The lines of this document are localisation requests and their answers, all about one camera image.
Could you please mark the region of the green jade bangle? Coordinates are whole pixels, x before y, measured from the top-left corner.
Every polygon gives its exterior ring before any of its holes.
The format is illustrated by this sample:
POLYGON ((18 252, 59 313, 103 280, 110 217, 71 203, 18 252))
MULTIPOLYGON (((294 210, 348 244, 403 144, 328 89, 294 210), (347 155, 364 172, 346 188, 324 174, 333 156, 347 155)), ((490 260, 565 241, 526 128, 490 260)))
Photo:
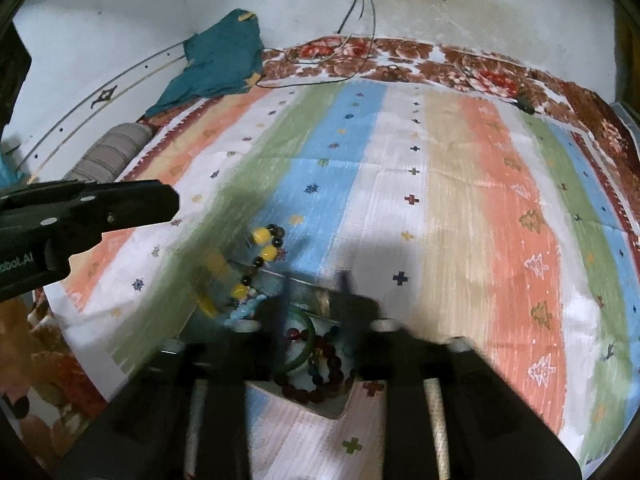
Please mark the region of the green jade bangle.
POLYGON ((311 317, 298 307, 285 307, 276 316, 276 374, 288 374, 304 365, 314 351, 316 329, 311 317))

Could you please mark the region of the grey striped pillow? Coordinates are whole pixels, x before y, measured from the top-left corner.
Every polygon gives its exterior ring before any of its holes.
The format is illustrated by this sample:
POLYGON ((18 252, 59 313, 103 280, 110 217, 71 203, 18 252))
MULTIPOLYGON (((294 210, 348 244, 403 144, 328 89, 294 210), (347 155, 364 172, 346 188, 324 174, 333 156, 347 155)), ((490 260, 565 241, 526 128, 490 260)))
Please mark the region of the grey striped pillow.
POLYGON ((111 183, 154 136, 154 130, 138 122, 117 125, 99 140, 64 176, 67 181, 111 183))

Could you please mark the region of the silver metal tin box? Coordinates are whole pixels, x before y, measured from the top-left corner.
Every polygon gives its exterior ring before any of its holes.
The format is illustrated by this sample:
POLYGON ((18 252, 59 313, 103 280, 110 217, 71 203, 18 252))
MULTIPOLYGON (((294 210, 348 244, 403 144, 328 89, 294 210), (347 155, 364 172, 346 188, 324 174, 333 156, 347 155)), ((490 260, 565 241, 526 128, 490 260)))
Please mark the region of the silver metal tin box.
POLYGON ((246 288, 242 296, 226 297, 216 314, 215 297, 206 294, 181 332, 207 387, 205 403, 239 420, 255 386, 321 416, 340 416, 355 375, 352 338, 376 303, 355 295, 347 272, 329 289, 271 271, 260 259, 231 267, 246 288))

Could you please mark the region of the striped colourful bed sheet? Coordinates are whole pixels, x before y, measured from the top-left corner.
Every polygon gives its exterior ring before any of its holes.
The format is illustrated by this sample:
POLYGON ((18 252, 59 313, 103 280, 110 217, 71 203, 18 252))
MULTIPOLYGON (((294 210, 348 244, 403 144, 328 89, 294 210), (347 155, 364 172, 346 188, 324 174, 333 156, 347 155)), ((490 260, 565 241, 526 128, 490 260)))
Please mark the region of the striped colourful bed sheet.
POLYGON ((639 406, 639 214, 604 151, 625 140, 415 84, 228 96, 125 171, 172 185, 175 220, 107 234, 47 296, 111 396, 198 304, 222 311, 274 223, 270 273, 346 270, 416 336, 470 338, 591 474, 639 406))

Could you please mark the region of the teal cloth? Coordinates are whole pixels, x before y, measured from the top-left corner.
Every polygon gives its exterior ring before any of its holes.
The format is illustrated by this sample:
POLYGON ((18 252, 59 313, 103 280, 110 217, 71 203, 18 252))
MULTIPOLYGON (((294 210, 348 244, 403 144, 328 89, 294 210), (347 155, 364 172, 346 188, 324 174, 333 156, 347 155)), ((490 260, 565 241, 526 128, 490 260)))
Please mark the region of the teal cloth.
POLYGON ((167 112, 195 98, 213 99, 247 92, 262 76, 258 17, 235 9, 183 43, 186 67, 168 84, 145 117, 167 112))

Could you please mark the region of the small black charger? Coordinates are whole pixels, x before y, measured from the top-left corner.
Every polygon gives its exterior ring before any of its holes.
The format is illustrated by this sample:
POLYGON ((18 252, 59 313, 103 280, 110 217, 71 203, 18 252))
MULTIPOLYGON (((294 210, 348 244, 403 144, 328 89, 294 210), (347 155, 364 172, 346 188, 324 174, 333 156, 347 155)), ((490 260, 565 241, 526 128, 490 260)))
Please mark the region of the small black charger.
POLYGON ((535 107, 526 98, 526 96, 517 96, 514 102, 515 106, 521 111, 529 115, 533 115, 536 113, 535 107))

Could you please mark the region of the brown floral blanket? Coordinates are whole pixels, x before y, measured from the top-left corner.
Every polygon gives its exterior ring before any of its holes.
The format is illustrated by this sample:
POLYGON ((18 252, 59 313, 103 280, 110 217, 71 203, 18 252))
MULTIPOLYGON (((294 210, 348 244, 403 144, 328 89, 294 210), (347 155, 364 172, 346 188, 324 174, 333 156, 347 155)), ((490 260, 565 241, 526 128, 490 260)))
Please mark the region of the brown floral blanket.
POLYGON ((427 171, 529 202, 533 174, 497 112, 526 96, 536 113, 522 113, 538 127, 547 164, 561 171, 562 192, 639 203, 634 141, 593 92, 495 55, 412 40, 324 37, 264 49, 262 76, 247 92, 195 98, 144 123, 194 120, 224 100, 261 98, 268 86, 284 99, 269 111, 268 148, 250 172, 275 174, 279 193, 343 198, 363 172, 415 190, 427 171))

